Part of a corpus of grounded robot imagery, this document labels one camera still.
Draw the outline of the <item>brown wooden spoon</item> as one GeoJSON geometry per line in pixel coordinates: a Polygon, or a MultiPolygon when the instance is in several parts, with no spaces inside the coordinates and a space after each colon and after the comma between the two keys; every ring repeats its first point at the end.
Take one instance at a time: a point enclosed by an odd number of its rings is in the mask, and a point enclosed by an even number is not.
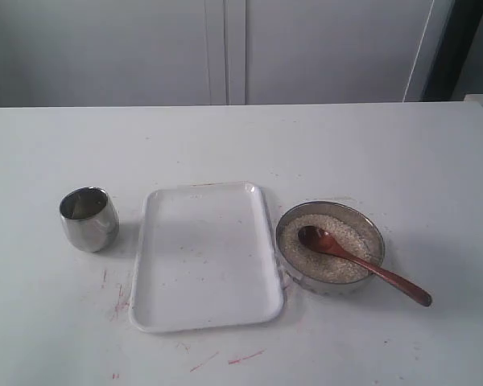
{"type": "Polygon", "coordinates": [[[301,244],[313,252],[331,255],[360,265],[421,306],[429,307],[432,304],[432,297],[426,290],[396,273],[347,252],[330,233],[322,228],[312,225],[302,227],[298,231],[298,237],[301,244]]]}

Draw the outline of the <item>round steel rice bowl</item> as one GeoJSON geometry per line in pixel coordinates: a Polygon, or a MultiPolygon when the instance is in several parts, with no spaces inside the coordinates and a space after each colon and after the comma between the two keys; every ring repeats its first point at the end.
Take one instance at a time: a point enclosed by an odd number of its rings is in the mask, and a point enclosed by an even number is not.
{"type": "Polygon", "coordinates": [[[279,251],[279,261],[283,270],[291,277],[291,279],[306,290],[315,294],[322,295],[345,295],[357,291],[367,285],[373,278],[374,274],[369,271],[368,275],[359,281],[350,283],[331,283],[317,281],[297,270],[287,258],[282,254],[281,234],[284,227],[297,217],[304,215],[326,215],[332,216],[350,227],[352,227],[364,239],[369,249],[370,262],[381,265],[385,257],[385,243],[382,234],[379,232],[375,224],[359,211],[348,207],[341,203],[329,201],[312,201],[301,203],[285,212],[280,218],[276,230],[275,238],[279,251]]]}

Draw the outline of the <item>stainless steel cup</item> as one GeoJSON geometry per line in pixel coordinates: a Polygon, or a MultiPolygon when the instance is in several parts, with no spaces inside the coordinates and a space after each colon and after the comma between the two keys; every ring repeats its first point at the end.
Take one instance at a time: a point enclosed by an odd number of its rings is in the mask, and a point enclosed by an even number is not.
{"type": "Polygon", "coordinates": [[[119,232],[117,210],[106,191],[82,187],[62,198],[59,213],[68,241],[77,249],[96,253],[109,247],[119,232]]]}

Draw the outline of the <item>white rectangular plastic tray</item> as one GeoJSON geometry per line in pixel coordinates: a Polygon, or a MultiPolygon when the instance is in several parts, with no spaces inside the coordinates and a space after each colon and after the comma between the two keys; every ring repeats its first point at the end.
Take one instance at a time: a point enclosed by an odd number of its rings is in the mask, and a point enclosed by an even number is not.
{"type": "Polygon", "coordinates": [[[269,322],[284,304],[262,189],[161,189],[143,205],[130,321],[165,334],[269,322]]]}

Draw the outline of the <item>white cabinet doors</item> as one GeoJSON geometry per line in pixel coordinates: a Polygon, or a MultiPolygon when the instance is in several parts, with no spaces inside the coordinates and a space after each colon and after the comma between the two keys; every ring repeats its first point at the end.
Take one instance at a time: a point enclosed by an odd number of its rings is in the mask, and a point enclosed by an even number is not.
{"type": "Polygon", "coordinates": [[[418,101],[450,1],[0,1],[0,107],[418,101]]]}

